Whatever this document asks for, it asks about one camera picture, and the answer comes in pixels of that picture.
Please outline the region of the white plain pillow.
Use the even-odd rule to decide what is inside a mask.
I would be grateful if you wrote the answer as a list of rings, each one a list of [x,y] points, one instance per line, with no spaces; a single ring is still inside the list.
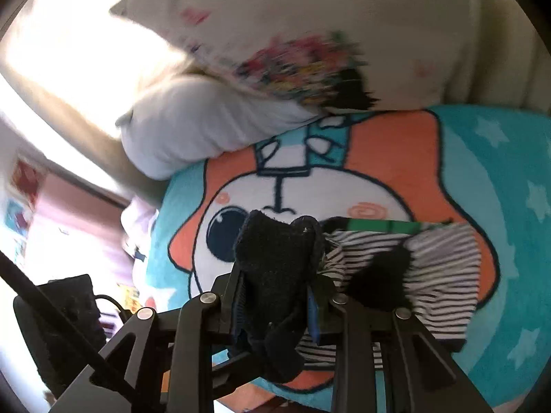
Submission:
[[[131,163],[147,177],[163,181],[195,162],[322,116],[316,107],[245,94],[206,76],[184,75],[149,88],[116,125]]]

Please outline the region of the black white striped pants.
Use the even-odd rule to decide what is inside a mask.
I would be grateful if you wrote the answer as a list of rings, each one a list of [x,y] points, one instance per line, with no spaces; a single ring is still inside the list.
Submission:
[[[335,347],[316,344],[308,332],[311,286],[332,287],[369,309],[411,309],[448,351],[465,344],[482,261],[467,224],[376,220],[360,227],[345,217],[311,216],[283,223],[254,211],[233,251],[246,315],[236,348],[251,351],[272,383],[335,365]]]

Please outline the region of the cream floral print pillow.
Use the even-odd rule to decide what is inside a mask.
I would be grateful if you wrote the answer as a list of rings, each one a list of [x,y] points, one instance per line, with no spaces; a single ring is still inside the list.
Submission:
[[[469,61],[476,0],[119,0],[244,92],[337,110],[441,102]]]

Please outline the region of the teal cartoon print blanket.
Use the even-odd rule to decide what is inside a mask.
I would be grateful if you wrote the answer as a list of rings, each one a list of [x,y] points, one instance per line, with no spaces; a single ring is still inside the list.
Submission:
[[[486,401],[514,404],[550,356],[550,121],[492,107],[328,117],[176,174],[152,231],[145,279],[158,310],[232,268],[251,211],[440,223],[419,238],[340,236],[350,271],[411,253],[414,312]]]

